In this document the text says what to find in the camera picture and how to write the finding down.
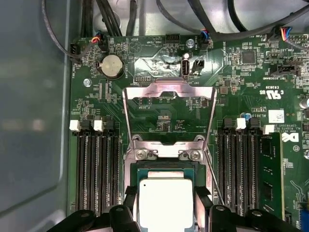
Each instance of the cable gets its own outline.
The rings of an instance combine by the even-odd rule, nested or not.
[[[137,15],[137,3],[136,0],[131,0],[129,22],[127,23],[126,27],[126,36],[132,36],[134,33],[136,15]]]
[[[207,28],[208,32],[211,35],[213,41],[231,41],[231,40],[242,40],[248,38],[250,36],[258,35],[258,34],[266,34],[270,33],[275,26],[283,26],[286,25],[295,19],[299,18],[303,14],[309,11],[309,4],[299,9],[298,11],[291,13],[290,15],[282,18],[276,22],[268,24],[264,27],[260,27],[254,30],[238,32],[238,33],[219,33],[213,28],[210,20],[208,19],[205,11],[202,8],[202,5],[199,0],[188,0],[193,12],[199,18],[201,23]]]
[[[102,3],[101,0],[96,0],[97,1],[97,4],[98,4],[98,8],[101,12],[101,15],[102,15],[102,18],[103,18],[103,21],[105,23],[105,26],[106,26],[106,29],[107,29],[107,32],[110,36],[115,36],[115,32],[112,28],[112,24],[111,24],[111,21],[110,19],[108,18],[108,15],[107,15],[107,12],[106,12],[106,9]]]
[[[295,48],[309,52],[309,47],[303,47],[289,40],[289,35],[290,35],[291,30],[292,30],[292,27],[280,28],[282,40]]]
[[[299,45],[299,44],[296,44],[296,43],[290,41],[289,39],[287,39],[285,42],[286,42],[287,44],[289,44],[289,45],[292,45],[292,46],[295,47],[295,48],[298,48],[298,49],[300,49],[300,50],[304,50],[304,51],[309,52],[309,47],[303,47],[303,46],[301,46],[301,45]]]
[[[200,30],[197,29],[193,29],[181,22],[179,22],[176,18],[174,18],[172,15],[169,14],[169,12],[164,8],[162,2],[160,0],[156,0],[156,5],[159,8],[159,11],[161,12],[161,14],[170,22],[172,22],[173,24],[176,24],[178,27],[181,27],[182,29],[185,29],[187,31],[190,31],[194,34],[200,34]]]
[[[116,16],[114,14],[114,11],[112,11],[111,5],[109,4],[108,0],[101,0],[101,2],[106,10],[107,16],[110,18],[116,36],[122,36]]]
[[[239,20],[236,14],[234,0],[227,0],[227,8],[228,8],[228,13],[230,14],[231,20],[234,23],[237,30],[239,30],[240,32],[247,31],[247,29],[243,26],[243,24],[241,23],[241,21]]]
[[[48,31],[49,36],[51,37],[51,39],[53,40],[53,42],[55,43],[55,45],[67,56],[75,58],[75,59],[80,59],[83,56],[85,56],[87,54],[87,52],[94,46],[94,43],[89,43],[87,45],[87,47],[84,49],[84,51],[77,55],[77,54],[72,54],[71,52],[67,51],[58,41],[57,37],[55,36],[55,33],[50,25],[48,16],[47,16],[47,10],[46,10],[46,0],[42,0],[42,14],[43,14],[43,19],[44,19],[44,23],[46,26],[46,29]]]
[[[188,0],[188,3],[190,4],[193,12],[197,16],[197,18],[200,20],[200,22],[203,24],[203,26],[209,31],[209,33],[212,36],[212,39],[214,40],[214,36],[216,36],[216,30],[213,28],[210,20],[208,19],[205,11],[203,10],[202,4],[199,0]]]

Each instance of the screw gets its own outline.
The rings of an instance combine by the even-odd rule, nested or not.
[[[201,158],[201,154],[198,151],[192,151],[190,153],[190,159],[193,161],[197,161]]]
[[[89,213],[85,213],[85,214],[82,214],[81,217],[85,218],[85,217],[88,217],[89,215],[90,215]]]
[[[193,48],[195,45],[195,42],[193,39],[188,39],[187,42],[185,42],[188,48]]]
[[[309,150],[305,151],[304,157],[309,160]]]
[[[83,81],[83,84],[84,84],[85,87],[90,87],[92,83],[91,83],[91,80],[90,80],[90,79],[86,78],[86,79]]]
[[[262,214],[261,214],[261,212],[259,212],[259,211],[252,211],[252,214],[254,215],[254,216],[257,216],[257,217],[260,217],[260,216],[262,216]]]
[[[143,159],[146,159],[147,158],[147,153],[144,151],[144,150],[138,150],[136,152],[136,158],[138,160],[143,160]]]
[[[219,210],[219,211],[224,211],[225,210],[225,208],[223,206],[220,206],[220,205],[217,206],[216,209]]]

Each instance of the capacitor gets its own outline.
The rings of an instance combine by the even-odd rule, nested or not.
[[[249,121],[249,119],[252,118],[252,115],[250,113],[241,113],[240,117],[243,117],[246,121]]]
[[[299,106],[303,109],[308,109],[309,108],[309,99],[304,98],[300,101]]]
[[[125,66],[117,55],[108,55],[103,58],[97,66],[99,72],[103,73],[107,79],[116,80],[124,74]]]

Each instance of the integrated circuit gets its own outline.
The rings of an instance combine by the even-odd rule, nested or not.
[[[255,52],[248,50],[241,53],[243,64],[255,64]]]

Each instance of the ram slot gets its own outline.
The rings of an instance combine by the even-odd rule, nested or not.
[[[259,137],[255,132],[248,135],[248,209],[258,208]]]
[[[106,136],[102,137],[102,205],[101,205],[101,213],[104,212],[104,210],[109,207],[109,159],[108,159],[108,150],[109,150],[109,143],[108,138]]]
[[[230,208],[232,209],[233,212],[236,212],[236,146],[235,146],[235,140],[236,136],[231,135],[231,140],[230,140],[230,186],[231,186],[231,203],[230,203]]]
[[[118,137],[112,136],[110,139],[111,142],[111,176],[110,176],[110,204],[118,204],[118,195],[119,195],[119,143]]]
[[[224,175],[224,135],[219,134],[218,136],[218,185],[219,190],[222,194],[223,199],[225,199],[225,175]]]
[[[93,136],[86,136],[85,140],[85,170],[84,170],[84,209],[91,209],[92,194],[92,151]]]
[[[84,141],[85,136],[77,136],[76,210],[81,210],[83,208]]]
[[[89,204],[90,210],[95,211],[96,201],[96,148],[97,147],[97,137],[91,136],[91,155],[90,155],[90,189],[89,189]]]
[[[225,204],[231,205],[231,135],[225,135],[224,139],[224,174],[225,174]]]
[[[236,212],[243,216],[247,211],[246,137],[237,132],[235,139],[236,160]]]
[[[242,179],[242,194],[243,194],[243,202],[242,202],[242,209],[243,213],[245,214],[248,210],[248,140],[247,140],[247,135],[242,136],[242,142],[243,142],[243,147],[242,147],[242,163],[241,163],[241,168],[242,168],[242,173],[243,173],[243,179]]]

